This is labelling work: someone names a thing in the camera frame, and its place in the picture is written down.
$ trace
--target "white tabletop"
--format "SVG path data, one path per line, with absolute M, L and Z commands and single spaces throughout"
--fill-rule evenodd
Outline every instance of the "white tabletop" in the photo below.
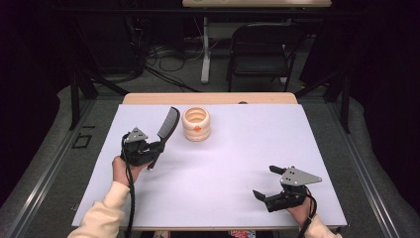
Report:
M 192 105 L 170 105 L 182 113 Z M 120 105 L 89 186 L 74 217 L 77 226 L 93 201 L 102 200 L 112 181 L 111 162 L 121 137 L 139 127 L 156 133 L 169 105 Z M 182 125 L 172 134 L 151 171 L 136 182 L 134 228 L 139 230 L 281 229 L 297 224 L 285 210 L 269 213 L 253 189 L 278 194 L 280 176 L 269 166 L 295 166 L 323 179 L 309 184 L 318 214 L 328 226 L 344 226 L 343 210 L 326 171 L 301 105 L 204 105 L 211 134 L 203 142 L 184 138 Z M 130 199 L 125 206 L 128 223 Z
M 331 0 L 182 0 L 184 7 L 330 7 Z

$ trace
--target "black cable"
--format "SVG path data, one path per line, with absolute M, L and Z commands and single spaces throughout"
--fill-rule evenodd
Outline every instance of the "black cable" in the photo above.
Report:
M 300 229 L 300 232 L 299 232 L 299 235 L 297 236 L 297 238 L 303 238 L 303 237 L 305 237 L 305 232 L 306 232 L 306 230 L 308 229 L 309 225 L 311 224 L 312 219 L 314 218 L 314 216 L 315 216 L 315 214 L 316 214 L 316 209 L 317 209 L 317 203 L 316 203 L 316 199 L 315 199 L 315 197 L 313 197 L 313 196 L 310 194 L 310 190 L 309 190 L 307 187 L 306 187 L 306 190 L 307 190 L 309 193 L 306 193 L 306 194 L 293 193 L 293 192 L 291 193 L 292 195 L 302 195 L 302 196 L 305 196 L 305 197 L 309 197 L 309 198 L 311 199 L 311 204 L 310 204 L 310 208 L 309 208 L 308 218 L 306 219 L 305 223 L 303 224 L 302 228 Z
M 181 60 L 182 60 L 182 64 L 181 64 L 181 66 L 180 66 L 180 67 L 177 67 L 176 69 L 165 69 L 165 68 L 163 68 L 163 67 L 161 66 L 161 62 L 162 62 L 162 60 L 163 60 L 163 59 L 167 59 L 167 58 L 175 58 L 175 56 L 180 57 L 180 58 L 181 58 Z M 173 56 L 161 57 L 161 58 L 160 58 L 160 60 L 158 61 L 158 67 L 159 67 L 160 69 L 162 69 L 163 71 L 178 71 L 178 70 L 182 69 L 184 66 L 185 66 L 185 57 L 184 57 L 184 56 L 177 55 L 177 54 L 175 54 L 175 55 L 173 55 Z
M 125 232 L 125 237 L 126 238 L 131 237 L 132 228 L 133 228 L 134 213 L 135 213 L 135 208 L 136 208 L 136 193 L 135 193 L 135 188 L 134 188 L 133 175 L 131 173 L 130 164 L 127 160 L 127 156 L 126 156 L 125 151 L 124 151 L 124 141 L 126 140 L 128 135 L 129 134 L 125 135 L 123 137 L 122 141 L 121 141 L 121 148 L 122 148 L 121 152 L 122 152 L 122 155 L 123 155 L 123 159 L 126 163 L 126 176 L 127 176 L 127 181 L 129 182 L 130 198 L 131 198 L 130 219 L 129 219 L 129 224 L 127 225 L 127 230 Z
M 165 82 L 168 82 L 170 84 L 173 84 L 175 86 L 178 86 L 182 91 L 183 91 L 183 88 L 185 88 L 185 89 L 188 89 L 188 90 L 193 91 L 193 92 L 201 92 L 201 91 L 199 91 L 199 90 L 197 90 L 195 88 L 192 88 L 192 87 L 186 85 L 185 82 L 182 81 L 182 79 L 180 79 L 180 78 L 178 78 L 176 76 L 173 76 L 173 75 L 170 75 L 170 74 L 167 74 L 167 73 L 164 73 L 164 72 L 157 71 L 157 70 L 155 70 L 155 69 L 153 69 L 151 67 L 148 67 L 148 66 L 145 67 L 145 70 L 148 71 L 148 72 L 150 72 L 154 76 L 162 79 Z

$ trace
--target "cable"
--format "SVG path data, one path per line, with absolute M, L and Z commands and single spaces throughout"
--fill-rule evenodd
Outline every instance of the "cable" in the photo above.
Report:
M 314 218 L 315 214 L 316 214 L 316 209 L 317 209 L 317 203 L 316 203 L 316 199 L 315 197 L 313 197 L 311 195 L 311 191 L 309 190 L 308 187 L 306 187 L 306 194 L 302 194 L 302 193 L 298 193 L 298 192 L 291 192 L 290 195 L 301 195 L 304 197 L 309 197 L 311 199 L 311 203 L 309 206 L 309 214 L 308 214 L 308 218 L 306 219 L 305 223 L 303 224 L 302 228 L 300 229 L 299 235 L 297 236 L 297 238 L 303 238 L 305 237 L 305 232 L 308 229 L 309 225 L 312 222 L 312 219 Z
M 124 142 L 125 142 L 125 140 L 127 139 L 128 136 L 129 136 L 129 134 L 126 134 L 123 137 L 123 139 L 121 141 L 121 148 L 124 148 Z M 135 192 L 135 188 L 134 188 L 133 175 L 132 175 L 131 170 L 130 170 L 130 164 L 127 161 L 127 156 L 124 152 L 124 149 L 122 149 L 121 152 L 123 154 L 124 162 L 126 163 L 126 176 L 127 176 L 127 181 L 129 182 L 129 188 L 130 188 L 130 198 L 131 198 L 130 219 L 129 219 L 129 224 L 127 225 L 127 230 L 125 232 L 125 237 L 130 238 L 131 233 L 132 233 L 132 228 L 133 228 L 134 213 L 135 213 L 135 209 L 136 209 L 136 192 Z
M 168 82 L 170 84 L 173 84 L 175 86 L 178 86 L 182 91 L 184 91 L 183 88 L 185 88 L 185 89 L 188 89 L 188 90 L 193 91 L 193 92 L 201 92 L 201 91 L 199 91 L 199 90 L 197 90 L 195 88 L 192 88 L 192 87 L 186 85 L 182 81 L 182 79 L 180 79 L 178 77 L 175 77 L 173 75 L 170 75 L 170 74 L 167 74 L 167 73 L 164 73 L 164 72 L 157 71 L 157 70 L 155 70 L 155 69 L 153 69 L 151 67 L 148 67 L 148 66 L 145 67 L 145 70 L 148 71 L 148 72 L 150 72 L 154 76 L 162 79 L 165 82 Z

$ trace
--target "dark curtain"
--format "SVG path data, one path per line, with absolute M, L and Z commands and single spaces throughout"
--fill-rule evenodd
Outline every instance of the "dark curtain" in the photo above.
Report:
M 35 17 L 37 4 L 9 1 L 0 12 L 0 204 L 25 172 L 59 108 L 67 70 Z
M 371 146 L 402 197 L 420 214 L 420 12 L 418 1 L 335 0 L 338 10 L 375 15 L 326 21 L 303 69 L 308 84 L 340 69 L 366 29 L 362 56 L 352 65 L 351 95 L 365 109 Z

